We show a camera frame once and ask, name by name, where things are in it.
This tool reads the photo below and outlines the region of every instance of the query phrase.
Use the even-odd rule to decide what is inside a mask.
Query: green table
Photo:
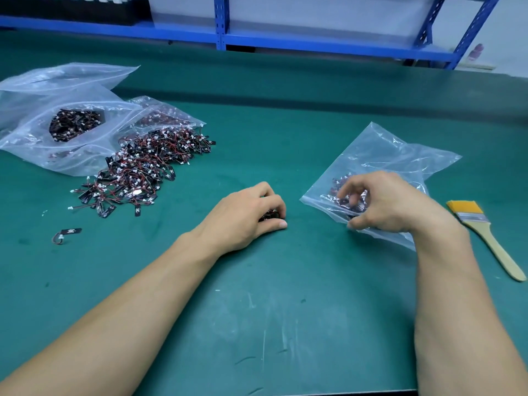
[[[41,350],[197,225],[229,192],[267,180],[287,231],[221,259],[196,291],[139,395],[318,394],[416,388],[416,255],[348,232],[300,196],[366,127],[464,156],[428,180],[432,197],[478,201],[526,261],[528,82],[503,75],[0,34],[0,75],[72,61],[141,65],[117,88],[208,125],[210,155],[177,167],[155,206],[100,219],[71,212],[82,182],[0,153],[0,378]],[[320,139],[332,139],[321,144]],[[63,246],[58,230],[82,227]],[[528,286],[474,249],[503,323],[528,361]]]

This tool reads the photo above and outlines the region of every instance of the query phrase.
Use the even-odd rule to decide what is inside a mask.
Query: wooden brush handle
[[[526,280],[526,275],[522,269],[519,268],[515,261],[513,261],[510,255],[506,253],[506,250],[502,248],[497,239],[495,239],[495,237],[492,235],[492,232],[489,229],[491,225],[489,222],[464,221],[464,224],[472,228],[480,235],[480,237],[492,250],[493,254],[495,254],[506,272],[510,274],[513,279],[518,280],[519,282]]]

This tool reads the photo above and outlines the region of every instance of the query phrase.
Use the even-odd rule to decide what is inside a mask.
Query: blue metal shelf
[[[452,70],[460,62],[498,2],[498,0],[472,0],[483,4],[455,51],[450,52],[432,44],[432,25],[445,0],[433,1],[424,24],[416,38],[412,39],[360,32],[230,22],[229,0],[213,1],[214,25],[141,22],[134,26],[120,26],[0,16],[0,27],[215,43],[218,50],[225,50],[227,45],[235,45],[406,60],[422,59],[445,62],[445,69]]]

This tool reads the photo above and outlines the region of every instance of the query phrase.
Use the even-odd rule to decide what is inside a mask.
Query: hand
[[[414,234],[439,223],[457,223],[445,208],[394,172],[377,171],[353,176],[342,186],[337,197],[342,199],[350,195],[350,205],[355,205],[365,190],[368,190],[369,207],[349,221],[351,228],[361,230],[374,226],[383,231]]]
[[[276,209],[279,218],[258,222],[268,210]],[[240,250],[266,232],[284,229],[286,205],[270,185],[261,182],[224,197],[195,232],[202,244],[209,244],[218,256]]]

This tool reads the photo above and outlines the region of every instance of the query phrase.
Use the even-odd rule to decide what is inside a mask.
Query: brush bristles
[[[484,211],[475,202],[464,200],[450,201],[446,203],[449,209],[455,214],[470,213],[470,214],[484,214]]]

